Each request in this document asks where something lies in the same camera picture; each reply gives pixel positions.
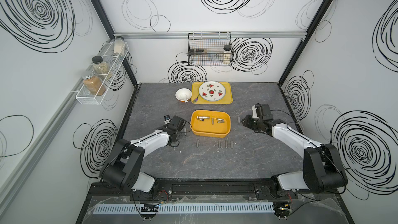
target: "wire basket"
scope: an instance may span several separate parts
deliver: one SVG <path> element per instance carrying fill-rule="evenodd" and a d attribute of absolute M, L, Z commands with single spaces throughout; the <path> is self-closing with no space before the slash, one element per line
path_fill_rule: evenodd
<path fill-rule="evenodd" d="M 116 77 L 120 76 L 119 69 L 122 66 L 123 60 L 127 55 L 127 52 L 129 51 L 129 46 L 127 45 L 126 42 L 124 42 L 123 47 L 120 50 L 124 50 L 124 52 L 120 53 L 114 53 L 114 45 L 115 42 L 112 43 L 106 43 L 105 45 L 108 45 L 109 47 L 105 51 L 105 53 L 102 55 L 102 59 L 108 63 L 109 66 L 109 72 L 107 74 L 101 74 L 101 73 L 96 73 L 94 69 L 92 69 L 92 72 L 95 76 L 99 77 L 102 80 L 102 85 L 101 87 L 104 87 L 106 90 L 102 95 L 98 95 L 98 92 L 100 89 L 98 89 L 97 93 L 95 95 L 91 94 L 90 91 L 88 91 L 88 88 L 86 85 L 82 85 L 80 90 L 78 91 L 76 95 L 76 99 L 83 105 L 100 105 L 105 98 L 105 95 L 107 94 L 109 87 L 112 87 L 114 84 L 114 80 Z"/>
<path fill-rule="evenodd" d="M 201 66 L 230 66 L 234 55 L 224 52 L 231 45 L 231 32 L 193 32 L 188 34 L 188 63 Z"/>

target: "white wall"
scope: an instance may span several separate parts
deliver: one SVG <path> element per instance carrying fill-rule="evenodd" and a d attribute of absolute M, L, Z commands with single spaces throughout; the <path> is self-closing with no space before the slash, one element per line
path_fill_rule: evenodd
<path fill-rule="evenodd" d="M 90 0 L 0 4 L 1 192 L 108 37 Z"/>
<path fill-rule="evenodd" d="M 304 133 L 338 148 L 355 223 L 396 223 L 397 9 L 397 0 L 338 0 L 329 38 L 324 22 L 283 85 Z"/>
<path fill-rule="evenodd" d="M 187 39 L 126 39 L 140 82 L 277 82 L 299 38 L 239 38 L 231 66 L 188 65 Z"/>
<path fill-rule="evenodd" d="M 76 222 L 113 147 L 133 86 L 127 78 L 121 89 L 109 91 L 111 110 L 106 105 L 76 104 L 0 224 Z"/>
<path fill-rule="evenodd" d="M 154 31 L 305 31 L 322 0 L 101 0 L 115 32 Z M 258 54 L 249 42 L 268 48 Z M 129 40 L 134 64 L 141 82 L 175 82 L 169 69 L 184 70 L 178 82 L 276 82 L 286 68 L 298 38 L 246 40 L 244 52 L 235 54 L 231 66 L 186 66 L 188 40 Z"/>
<path fill-rule="evenodd" d="M 170 31 L 245 31 L 300 30 L 296 17 L 311 0 L 211 1 L 101 0 L 101 3 L 115 32 L 167 31 L 168 28 Z M 313 4 L 311 11 L 321 2 Z"/>

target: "white plate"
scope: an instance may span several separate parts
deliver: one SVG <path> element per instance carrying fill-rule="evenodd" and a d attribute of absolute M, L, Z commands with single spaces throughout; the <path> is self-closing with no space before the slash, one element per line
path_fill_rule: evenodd
<path fill-rule="evenodd" d="M 225 87 L 219 82 L 204 82 L 199 87 L 199 95 L 207 101 L 219 101 L 225 96 Z"/>

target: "glass jar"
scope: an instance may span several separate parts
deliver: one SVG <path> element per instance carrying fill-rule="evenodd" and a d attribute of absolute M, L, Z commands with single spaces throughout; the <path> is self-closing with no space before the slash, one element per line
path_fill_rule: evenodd
<path fill-rule="evenodd" d="M 222 63 L 223 64 L 230 64 L 231 63 L 231 54 L 232 54 L 231 45 L 224 45 L 224 56 L 222 58 Z"/>
<path fill-rule="evenodd" d="M 97 73 L 103 74 L 102 78 L 105 78 L 105 80 L 108 80 L 109 78 L 111 78 L 113 76 L 112 72 L 109 72 L 108 63 L 105 62 L 101 56 L 95 56 L 95 57 L 91 58 L 91 60 L 93 61 L 94 70 Z"/>
<path fill-rule="evenodd" d="M 101 79 L 97 76 L 94 76 L 93 72 L 85 71 L 82 74 L 82 78 L 83 83 L 86 85 L 88 91 L 90 91 L 92 95 L 103 95 L 106 89 L 102 85 Z"/>
<path fill-rule="evenodd" d="M 117 55 L 124 55 L 124 37 L 117 36 L 115 42 L 113 43 L 113 52 Z"/>

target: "yellow tray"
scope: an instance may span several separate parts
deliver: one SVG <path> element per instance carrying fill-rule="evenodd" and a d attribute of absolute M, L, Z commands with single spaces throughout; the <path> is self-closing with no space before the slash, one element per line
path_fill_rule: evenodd
<path fill-rule="evenodd" d="M 196 118 L 197 116 L 207 116 L 210 119 L 200 121 Z M 214 124 L 212 124 L 211 118 L 222 118 L 225 123 L 217 123 L 217 120 L 214 119 Z M 195 135 L 224 138 L 231 131 L 231 117 L 226 112 L 196 110 L 192 113 L 191 125 Z"/>
<path fill-rule="evenodd" d="M 207 101 L 199 95 L 199 86 L 203 84 L 203 82 L 194 82 L 192 83 L 192 97 L 191 101 L 198 97 L 198 101 L 194 104 L 231 104 L 232 103 L 232 91 L 231 84 L 228 82 L 220 82 L 225 87 L 225 96 L 219 101 Z"/>

